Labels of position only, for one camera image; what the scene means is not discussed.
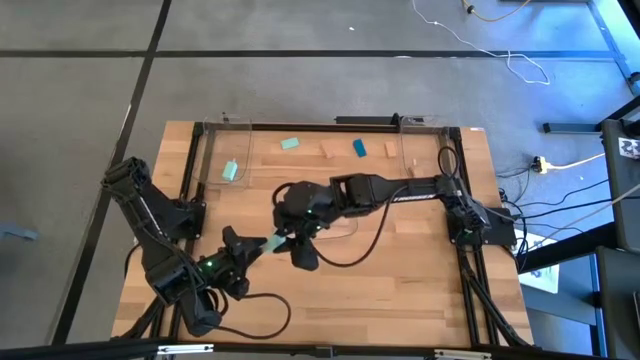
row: wooden table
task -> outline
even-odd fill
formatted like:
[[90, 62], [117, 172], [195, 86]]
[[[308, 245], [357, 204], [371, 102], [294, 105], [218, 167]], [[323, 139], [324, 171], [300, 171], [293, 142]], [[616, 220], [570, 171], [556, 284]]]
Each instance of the wooden table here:
[[[193, 126], [192, 122], [166, 125], [153, 182], [169, 197], [178, 196]], [[221, 132], [216, 136], [214, 159], [237, 151], [229, 149], [238, 135]], [[299, 138], [300, 146], [282, 150], [280, 141], [292, 136]], [[252, 138], [247, 188], [214, 186], [206, 191], [206, 222], [203, 236], [195, 245], [195, 258], [217, 250], [222, 243], [221, 230], [227, 225], [243, 236], [270, 236], [273, 232], [270, 197], [273, 189], [284, 182], [308, 180], [327, 184], [330, 176], [356, 172], [376, 173], [389, 179], [406, 177], [402, 159], [407, 166], [416, 159], [425, 176], [439, 173], [436, 162], [439, 147], [436, 136], [431, 135], [405, 135], [400, 141], [398, 134], [253, 131]], [[353, 150], [356, 138], [361, 138], [366, 146], [368, 155], [364, 158], [358, 158]], [[464, 128], [462, 138], [474, 198], [487, 206], [500, 206], [484, 131]], [[331, 144], [334, 158], [322, 155], [321, 140]], [[385, 141], [397, 144], [397, 158], [386, 157]], [[371, 243], [381, 215], [382, 211], [378, 211], [359, 218], [353, 235], [318, 240], [316, 246], [335, 261], [354, 260]], [[353, 225], [343, 222], [331, 235], [348, 233]], [[485, 246], [483, 251], [492, 298], [520, 336], [531, 342], [513, 259], [499, 247]], [[113, 335], [128, 330], [154, 298], [144, 279], [140, 255], [138, 251], [131, 259]], [[293, 308], [288, 329], [268, 343], [469, 346], [455, 249], [449, 243], [444, 208], [439, 201], [391, 206], [377, 248], [356, 267], [341, 269], [321, 262], [317, 271], [307, 272], [294, 268], [288, 254], [265, 255], [249, 269], [248, 278], [250, 293], [280, 294]], [[481, 339], [486, 342], [482, 306], [477, 299], [474, 304]], [[232, 300], [223, 324], [266, 334], [280, 328], [285, 314], [283, 305], [275, 300]], [[164, 317], [162, 334], [167, 334], [169, 318]], [[194, 338], [184, 325], [178, 337], [184, 341], [255, 342], [215, 330]]]

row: cable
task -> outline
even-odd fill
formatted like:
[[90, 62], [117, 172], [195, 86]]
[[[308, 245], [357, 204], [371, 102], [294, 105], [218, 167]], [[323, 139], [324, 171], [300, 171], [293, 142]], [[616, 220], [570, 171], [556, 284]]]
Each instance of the cable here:
[[284, 184], [278, 186], [273, 191], [273, 194], [271, 194], [271, 203], [273, 204], [273, 206], [276, 206], [276, 203], [278, 202], [277, 197], [278, 197], [278, 194], [280, 193], [280, 191], [282, 191], [285, 188], [288, 188], [288, 187], [290, 187], [291, 185], [294, 185], [294, 184], [295, 183], [292, 183], [292, 182], [284, 183]]
[[578, 229], [577, 227], [564, 227], [564, 228], [561, 228], [561, 227], [557, 227], [557, 226], [553, 226], [553, 225], [549, 225], [549, 224], [538, 224], [538, 223], [527, 223], [527, 225], [528, 226], [545, 226], [545, 227], [552, 228], [552, 229], [555, 229], [555, 230], [560, 230], [560, 231], [563, 231], [563, 230], [574, 230], [574, 231], [577, 231], [577, 232], [579, 232], [581, 234], [587, 234], [584, 231]]
[[486, 17], [481, 16], [480, 14], [478, 14], [478, 13], [475, 11], [474, 6], [473, 6], [473, 5], [471, 5], [471, 4], [469, 4], [469, 3], [467, 2], [467, 0], [462, 0], [462, 2], [463, 2], [463, 3], [464, 3], [464, 5], [467, 7], [467, 13], [475, 15], [478, 19], [480, 19], [480, 20], [482, 20], [482, 21], [485, 21], [485, 22], [498, 22], [498, 21], [500, 21], [500, 20], [502, 20], [502, 19], [504, 19], [504, 18], [507, 18], [507, 17], [509, 17], [509, 16], [511, 16], [511, 15], [513, 15], [513, 14], [515, 14], [515, 13], [517, 13], [518, 11], [520, 11], [520, 9], [522, 9], [522, 8], [523, 8], [523, 7], [525, 7], [525, 6], [527, 6], [527, 4], [529, 4], [529, 3], [531, 2], [531, 0], [527, 0], [527, 1], [525, 1], [525, 2], [524, 2], [524, 3], [522, 3], [522, 5], [520, 5], [520, 7], [518, 7], [517, 9], [515, 9], [515, 10], [513, 10], [513, 11], [509, 12], [509, 13], [506, 13], [505, 15], [502, 15], [502, 16], [500, 16], [500, 17], [497, 17], [497, 18], [495, 18], [495, 19], [488, 19], [488, 18], [486, 18]]
[[133, 253], [140, 247], [140, 243], [135, 244], [131, 250], [129, 250], [129, 253], [127, 254], [127, 257], [124, 260], [124, 278], [127, 278], [127, 273], [129, 272], [129, 262], [131, 261], [131, 255], [133, 255]]
[[400, 191], [406, 189], [406, 186], [403, 186], [401, 188], [399, 188], [398, 190], [396, 190], [391, 197], [389, 197], [389, 200], [387, 200], [387, 204], [384, 207], [384, 212], [382, 213], [382, 219], [380, 220], [380, 225], [378, 226], [378, 231], [376, 232], [376, 236], [373, 238], [373, 241], [371, 242], [371, 245], [369, 245], [369, 249], [367, 249], [367, 251], [364, 253], [364, 255], [362, 255], [360, 258], [358, 258], [357, 260], [350, 262], [350, 263], [337, 263], [334, 261], [331, 261], [329, 259], [327, 259], [324, 255], [322, 255], [322, 253], [320, 251], [318, 251], [318, 249], [315, 247], [315, 245], [313, 244], [313, 242], [311, 243], [311, 246], [313, 247], [313, 249], [316, 251], [316, 254], [318, 254], [318, 257], [320, 259], [322, 259], [322, 261], [324, 261], [325, 263], [335, 266], [335, 267], [340, 267], [340, 268], [348, 268], [348, 267], [352, 267], [352, 266], [356, 266], [358, 264], [360, 264], [361, 262], [363, 262], [364, 260], [366, 260], [366, 258], [369, 257], [369, 255], [371, 255], [371, 252], [373, 252], [373, 249], [376, 247], [376, 244], [378, 243], [378, 240], [380, 239], [380, 234], [382, 234], [382, 228], [384, 227], [384, 223], [387, 220], [387, 213], [389, 212], [389, 206], [391, 205], [391, 203], [393, 202], [393, 199], [396, 197], [396, 195], [398, 195], [398, 193], [400, 193]]
[[[509, 170], [509, 171], [505, 171], [502, 174], [496, 174], [496, 177], [499, 177], [501, 179], [508, 179], [508, 178], [512, 178], [514, 176], [522, 175], [522, 174], [526, 173], [527, 171], [529, 171], [530, 169], [531, 169], [530, 167], [528, 167], [528, 168], [516, 168], [516, 169]], [[517, 170], [522, 170], [522, 171], [520, 171], [518, 173], [515, 173], [515, 174], [508, 174], [508, 175], [505, 174], [505, 173], [509, 173], [511, 171], [517, 171]]]
[[[422, 20], [429, 24], [429, 25], [436, 25], [436, 26], [440, 26], [444, 29], [446, 29], [448, 32], [450, 32], [458, 41], [460, 41], [463, 44], [469, 45], [472, 48], [485, 53], [489, 56], [492, 56], [494, 58], [507, 58], [507, 68], [509, 69], [509, 71], [511, 71], [514, 75], [516, 75], [517, 77], [520, 78], [520, 80], [524, 81], [527, 84], [541, 84], [541, 85], [550, 85], [551, 84], [551, 80], [549, 79], [549, 76], [547, 75], [547, 73], [544, 71], [544, 68], [542, 68], [542, 66], [538, 65], [538, 63], [536, 63], [535, 61], [529, 59], [526, 55], [524, 54], [512, 54], [510, 50], [507, 50], [507, 55], [496, 55], [490, 51], [487, 50], [483, 50], [475, 45], [473, 45], [472, 43], [462, 40], [458, 34], [456, 34], [453, 30], [449, 29], [446, 25], [439, 23], [437, 21], [429, 21], [427, 20], [427, 18], [424, 17], [424, 15], [422, 15], [422, 13], [420, 11], [418, 11], [418, 9], [416, 8], [416, 0], [411, 0], [411, 4], [413, 5], [413, 11], [418, 14]], [[511, 58], [512, 57], [521, 57], [525, 60], [527, 60], [531, 65], [535, 66], [538, 68], [538, 70], [540, 70], [540, 72], [542, 72], [542, 75], [544, 76], [544, 81], [540, 81], [540, 80], [527, 80], [522, 74], [520, 74], [519, 72], [513, 70], [513, 68], [511, 67]]]
[[[527, 241], [526, 237], [519, 238], [517, 240], [522, 240], [520, 242], [520, 247], [516, 252], [516, 266], [518, 267], [518, 273], [521, 273], [522, 269], [524, 269], [524, 265], [527, 263], [527, 254], [529, 253], [529, 241]], [[518, 263], [519, 257], [522, 257], [521, 263]]]
[[[634, 191], [636, 191], [636, 190], [638, 190], [638, 189], [640, 189], [640, 184], [637, 184], [636, 186], [632, 187], [631, 189], [629, 189], [629, 190], [628, 190], [627, 192], [625, 192], [624, 194], [622, 194], [622, 195], [618, 196], [617, 198], [615, 198], [615, 199], [613, 199], [612, 201], [610, 201], [609, 203], [607, 203], [605, 206], [601, 206], [600, 208], [598, 208], [598, 209], [596, 209], [596, 210], [594, 210], [594, 211], [590, 212], [589, 214], [587, 214], [587, 215], [585, 215], [585, 216], [583, 216], [583, 217], [580, 217], [580, 218], [578, 218], [578, 219], [576, 219], [576, 220], [574, 220], [574, 221], [572, 221], [572, 222], [568, 223], [568, 224], [567, 224], [567, 225], [565, 225], [565, 226], [562, 226], [562, 228], [563, 228], [563, 229], [564, 229], [564, 228], [568, 228], [568, 227], [570, 227], [570, 226], [572, 226], [572, 225], [574, 225], [574, 224], [576, 224], [576, 223], [579, 223], [580, 221], [582, 221], [582, 220], [584, 220], [584, 219], [587, 219], [587, 218], [589, 218], [589, 217], [591, 217], [591, 216], [593, 216], [593, 215], [595, 215], [595, 214], [599, 213], [600, 211], [602, 211], [602, 210], [604, 210], [604, 209], [608, 208], [609, 206], [613, 206], [614, 204], [616, 204], [616, 203], [620, 202], [620, 201], [621, 201], [622, 199], [624, 199], [624, 198], [627, 198], [627, 197], [631, 198], [629, 195], [633, 194], [633, 192], [634, 192]], [[549, 238], [553, 237], [555, 234], [559, 233], [560, 231], [562, 231], [562, 230], [556, 230], [556, 231], [554, 231], [551, 235], [549, 235], [549, 236], [547, 236], [546, 238], [542, 239], [542, 241], [544, 241], [544, 240], [546, 240], [546, 239], [549, 239]]]
[[595, 160], [595, 159], [597, 159], [599, 157], [602, 157], [602, 156], [604, 156], [604, 153], [592, 156], [592, 157], [590, 157], [588, 159], [576, 161], [576, 162], [574, 162], [572, 164], [567, 164], [567, 165], [553, 165], [553, 164], [549, 163], [547, 168], [548, 169], [554, 169], [554, 170], [565, 170], [565, 169], [572, 168], [574, 166], [578, 166], [578, 165], [582, 165], [584, 163], [588, 163], [589, 161]]
[[[444, 168], [442, 167], [442, 153], [444, 153], [445, 150], [448, 150], [453, 154], [453, 159], [455, 161], [451, 174], [444, 171]], [[438, 150], [438, 167], [440, 168], [442, 175], [448, 178], [454, 177], [458, 173], [458, 170], [460, 170], [460, 158], [458, 157], [458, 153], [451, 146], [443, 146]]]
[[[640, 196], [626, 196], [627, 199], [640, 199]], [[525, 217], [521, 217], [521, 219], [534, 219], [537, 217], [541, 217], [541, 216], [546, 216], [549, 214], [553, 214], [559, 211], [565, 211], [565, 210], [571, 210], [571, 209], [577, 209], [577, 208], [581, 208], [581, 207], [585, 207], [585, 206], [591, 206], [591, 205], [597, 205], [597, 204], [602, 204], [604, 202], [609, 202], [611, 203], [611, 199], [602, 199], [602, 200], [597, 200], [597, 201], [592, 201], [592, 202], [588, 202], [588, 203], [584, 203], [584, 204], [579, 204], [579, 205], [573, 205], [573, 206], [567, 206], [567, 207], [563, 207], [563, 208], [559, 208], [559, 209], [555, 209], [555, 210], [550, 210], [547, 212], [544, 212], [542, 214], [536, 214], [536, 215], [530, 215], [530, 216], [525, 216]]]
[[529, 187], [529, 178], [531, 177], [531, 170], [527, 170], [527, 180], [524, 183], [524, 188], [522, 189], [522, 192], [520, 192], [520, 195], [518, 195], [518, 197], [513, 200], [514, 204], [517, 203], [518, 201], [520, 201], [520, 199], [522, 199], [522, 196], [524, 196], [524, 193], [527, 191], [527, 188]]
[[247, 334], [244, 331], [232, 329], [226, 326], [218, 326], [216, 329], [220, 331], [226, 331], [232, 334], [240, 335], [242, 337], [245, 337], [251, 340], [268, 340], [268, 339], [273, 339], [274, 337], [282, 334], [282, 332], [289, 326], [289, 322], [291, 322], [291, 305], [289, 305], [289, 302], [282, 296], [278, 294], [272, 294], [272, 293], [259, 293], [259, 294], [246, 295], [243, 298], [243, 300], [261, 298], [261, 297], [270, 297], [270, 298], [280, 300], [284, 304], [284, 306], [287, 307], [287, 319], [285, 320], [284, 325], [282, 325], [282, 327], [278, 331], [268, 335], [252, 335], [252, 334]]
[[584, 187], [584, 188], [582, 188], [582, 189], [578, 189], [578, 190], [574, 190], [574, 191], [568, 192], [568, 193], [567, 193], [567, 194], [562, 198], [562, 200], [560, 200], [560, 201], [558, 201], [558, 202], [556, 202], [556, 203], [548, 203], [548, 202], [544, 202], [544, 201], [536, 201], [536, 202], [531, 202], [531, 203], [522, 204], [522, 205], [520, 205], [520, 206], [521, 206], [521, 207], [525, 207], [525, 206], [530, 206], [530, 205], [549, 205], [549, 206], [556, 206], [556, 205], [560, 205], [560, 204], [562, 204], [565, 200], [567, 200], [567, 198], [568, 198], [570, 195], [573, 195], [573, 194], [579, 193], [579, 192], [581, 192], [581, 191], [585, 191], [585, 190], [592, 189], [592, 188], [594, 188], [594, 187], [596, 187], [596, 186], [598, 186], [598, 185], [604, 184], [604, 183], [606, 183], [606, 182], [608, 182], [608, 181], [609, 181], [609, 179], [605, 179], [605, 180], [602, 180], [602, 181], [600, 181], [600, 182], [597, 182], [597, 183], [595, 183], [595, 184], [593, 184], [593, 185], [589, 185], [589, 186], [587, 186], [587, 187]]
[[209, 294], [209, 297], [211, 298], [211, 301], [213, 301], [214, 309], [216, 311], [218, 311], [220, 313], [220, 315], [224, 316], [227, 311], [229, 310], [229, 300], [227, 300], [227, 295], [224, 294], [224, 291], [221, 289], [217, 289], [220, 292], [220, 297], [222, 298], [222, 303], [224, 304], [222, 306], [222, 310], [218, 310], [219, 308], [219, 299], [218, 299], [218, 294], [214, 291], [213, 288], [207, 288], [206, 291]]

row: clear acrylic panel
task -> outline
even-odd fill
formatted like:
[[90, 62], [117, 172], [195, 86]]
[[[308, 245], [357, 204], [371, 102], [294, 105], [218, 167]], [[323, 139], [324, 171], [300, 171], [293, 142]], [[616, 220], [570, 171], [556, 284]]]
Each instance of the clear acrylic panel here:
[[202, 122], [193, 177], [207, 189], [244, 189], [249, 185], [253, 147], [252, 121], [222, 114]]
[[400, 119], [398, 166], [403, 176], [422, 177], [432, 175], [433, 164], [419, 159], [424, 154], [418, 153], [412, 147], [410, 148], [409, 144], [412, 143], [410, 137], [424, 136], [429, 133], [433, 133], [435, 136], [439, 131], [438, 128], [444, 126], [447, 126], [447, 121], [438, 115], [404, 115]]

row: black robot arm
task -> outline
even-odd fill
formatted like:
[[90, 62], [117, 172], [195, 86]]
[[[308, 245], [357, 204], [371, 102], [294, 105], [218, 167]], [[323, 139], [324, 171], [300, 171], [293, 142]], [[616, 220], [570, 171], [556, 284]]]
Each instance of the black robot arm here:
[[262, 254], [267, 239], [240, 237], [231, 227], [223, 229], [224, 246], [197, 263], [172, 239], [195, 239], [201, 231], [204, 203], [170, 200], [151, 183], [142, 160], [130, 158], [109, 169], [103, 188], [120, 205], [142, 247], [142, 268], [157, 295], [133, 331], [138, 337], [162, 309], [162, 304], [180, 306], [189, 333], [202, 336], [219, 326], [222, 314], [212, 302], [208, 288], [220, 289], [235, 299], [247, 294], [247, 268]]
[[[387, 180], [353, 174], [332, 177], [329, 186], [301, 181], [287, 187], [283, 200], [274, 203], [276, 235], [285, 238], [275, 252], [290, 251], [293, 265], [310, 271], [318, 267], [311, 243], [318, 231], [340, 217], [367, 216], [385, 204], [438, 199], [458, 231], [482, 233], [491, 227], [484, 208], [468, 196], [460, 180], [446, 175]], [[274, 199], [284, 188], [276, 190]]]

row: blue block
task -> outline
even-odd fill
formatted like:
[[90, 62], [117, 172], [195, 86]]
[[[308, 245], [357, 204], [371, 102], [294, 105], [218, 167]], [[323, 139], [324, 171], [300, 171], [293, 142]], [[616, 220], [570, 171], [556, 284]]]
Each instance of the blue block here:
[[282, 145], [282, 150], [287, 150], [298, 147], [298, 145], [300, 145], [300, 142], [298, 141], [298, 138], [291, 138], [280, 141], [280, 145]]
[[358, 157], [367, 156], [367, 150], [365, 150], [364, 148], [364, 143], [362, 142], [362, 139], [353, 140], [353, 148], [356, 149], [356, 154], [358, 154]]
[[235, 161], [227, 161], [227, 165], [224, 167], [224, 171], [222, 172], [222, 178], [227, 181], [233, 181], [236, 177], [236, 172], [238, 171], [238, 163]]

